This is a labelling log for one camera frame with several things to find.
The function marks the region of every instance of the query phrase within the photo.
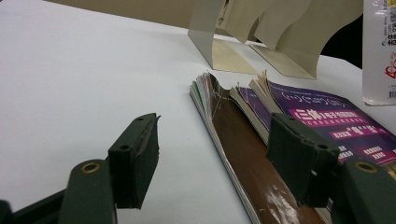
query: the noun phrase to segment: stack of books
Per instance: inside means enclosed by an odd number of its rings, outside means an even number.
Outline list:
[[[329,209],[298,206],[266,159],[272,113],[293,116],[333,141],[340,162],[364,158],[396,177],[396,136],[346,98],[283,86],[265,72],[249,87],[230,90],[203,73],[190,91],[253,223],[331,223]]]

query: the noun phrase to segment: beige wall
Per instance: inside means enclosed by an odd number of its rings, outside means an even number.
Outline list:
[[[47,0],[71,7],[188,28],[195,0]]]

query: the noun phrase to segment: white table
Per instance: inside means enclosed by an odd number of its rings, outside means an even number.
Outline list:
[[[361,70],[353,65],[321,57],[318,80],[293,79],[248,46],[233,45],[258,72],[346,96],[396,133],[394,107],[363,105]],[[3,0],[0,198],[17,211],[64,189],[75,165],[104,159],[133,119],[155,112],[162,116],[157,170],[142,210],[119,210],[119,223],[249,223],[189,96],[205,70],[226,88],[254,78],[212,71],[185,29]]]

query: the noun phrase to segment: cardboard stand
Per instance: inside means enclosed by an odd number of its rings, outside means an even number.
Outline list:
[[[327,41],[362,11],[361,0],[277,0],[264,12],[255,33],[268,48],[251,47],[284,76],[316,79],[318,57]]]
[[[215,38],[216,28],[241,43],[253,23],[273,0],[197,0],[191,15],[189,37],[213,69],[256,74],[250,64],[225,40]]]

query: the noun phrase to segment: magazine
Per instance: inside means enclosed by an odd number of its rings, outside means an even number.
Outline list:
[[[252,83],[259,83],[259,88]],[[340,162],[360,157],[384,166],[396,178],[396,136],[348,99],[324,91],[283,86],[268,80],[265,73],[250,86],[256,93],[262,91],[269,96],[260,98],[264,105],[274,102],[284,114],[333,141],[340,149]]]

